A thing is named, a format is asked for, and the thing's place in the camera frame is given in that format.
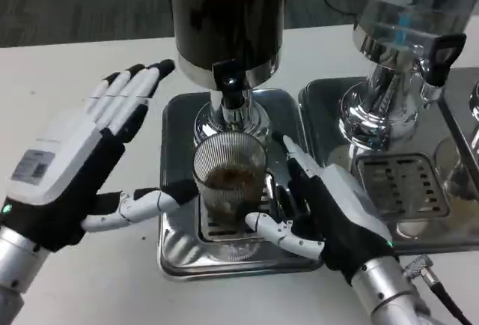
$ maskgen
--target drip tray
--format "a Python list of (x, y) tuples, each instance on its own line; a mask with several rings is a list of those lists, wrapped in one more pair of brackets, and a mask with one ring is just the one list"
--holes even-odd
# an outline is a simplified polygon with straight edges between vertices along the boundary
[(359, 157), (357, 169), (363, 187), (386, 221), (449, 214), (433, 167), (423, 154)]
[[(468, 104), (479, 69), (453, 69), (444, 101), (466, 138), (476, 128)], [(339, 103), (364, 78), (319, 79), (299, 95), (308, 148), (320, 165), (336, 163), (356, 176), (382, 214), (399, 254), (478, 249), (479, 206), (460, 198), (448, 186), (457, 151), (441, 147), (451, 138), (441, 109), (418, 109), (415, 133), (387, 151), (366, 151), (351, 145), (339, 127)], [(420, 83), (411, 95), (422, 103)]]
[[(165, 107), (162, 122), (161, 185), (192, 179), (195, 151), (193, 128), (209, 93), (182, 94)], [(272, 130), (280, 130), (305, 148), (296, 102), (280, 90), (253, 91), (253, 100), (264, 107)], [(287, 186), (290, 176), (286, 157), (276, 143), (268, 147), (268, 169), (278, 184)], [(274, 210), (263, 197), (262, 211)], [(315, 270), (320, 261), (301, 258), (263, 241), (255, 233), (238, 232), (211, 219), (199, 197), (159, 221), (157, 259), (173, 279), (244, 276)]]

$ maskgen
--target cable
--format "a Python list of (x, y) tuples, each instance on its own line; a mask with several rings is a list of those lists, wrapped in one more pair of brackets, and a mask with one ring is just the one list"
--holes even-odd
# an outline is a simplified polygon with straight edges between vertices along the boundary
[(327, 6), (328, 8), (331, 8), (333, 11), (338, 12), (338, 13), (340, 13), (340, 14), (343, 14), (344, 16), (357, 16), (357, 15), (358, 15), (357, 13), (350, 13), (350, 12), (344, 12), (344, 11), (342, 11), (342, 10), (339, 10), (339, 9), (337, 9), (336, 7), (333, 7), (333, 6), (331, 5), (331, 3), (329, 3), (328, 0), (323, 0), (323, 1), (324, 1), (324, 4), (326, 4), (326, 6)]
[(444, 288), (441, 282), (437, 282), (434, 285), (430, 286), (430, 289), (433, 293), (437, 296), (437, 298), (441, 301), (442, 304), (446, 307), (447, 310), (462, 324), (462, 325), (472, 325), (471, 321), (469, 321), (466, 316), (464, 316), (459, 306), (451, 299), (448, 292)]

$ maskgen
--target floor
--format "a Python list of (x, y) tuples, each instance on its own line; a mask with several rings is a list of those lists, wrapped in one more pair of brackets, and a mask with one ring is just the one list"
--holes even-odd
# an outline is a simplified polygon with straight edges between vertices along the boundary
[[(329, 0), (355, 13), (361, 0)], [(285, 25), (352, 23), (323, 0), (287, 0)], [(168, 0), (0, 0), (0, 47), (171, 37)]]

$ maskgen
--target white countertop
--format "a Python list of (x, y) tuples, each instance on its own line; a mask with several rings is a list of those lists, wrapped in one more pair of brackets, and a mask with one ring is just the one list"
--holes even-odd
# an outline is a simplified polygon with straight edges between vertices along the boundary
[[(282, 88), (297, 98), (313, 79), (364, 75), (370, 65), (351, 34), (351, 25), (285, 31), (280, 69), (264, 87)], [(467, 34), (456, 67), (479, 67), (479, 17)], [(172, 38), (0, 49), (0, 196), (35, 133), (58, 110), (77, 106), (105, 75), (164, 58), (176, 58)], [(159, 185), (162, 110), (175, 95), (203, 91), (179, 71), (161, 86), (104, 191)], [(15, 324), (369, 324), (352, 289), (325, 267), (312, 273), (173, 282), (156, 264), (157, 237), (158, 221), (152, 219), (87, 234), (78, 246), (51, 255)], [(479, 323), (479, 252), (434, 255), (433, 260), (451, 296), (469, 320)], [(433, 315), (458, 324), (418, 284)]]

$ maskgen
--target green led light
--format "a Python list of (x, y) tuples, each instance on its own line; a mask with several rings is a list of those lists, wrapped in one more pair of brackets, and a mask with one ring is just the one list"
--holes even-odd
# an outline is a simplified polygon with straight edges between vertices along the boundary
[(7, 204), (3, 207), (1, 210), (3, 214), (9, 213), (10, 210), (12, 210), (13, 205), (12, 204)]

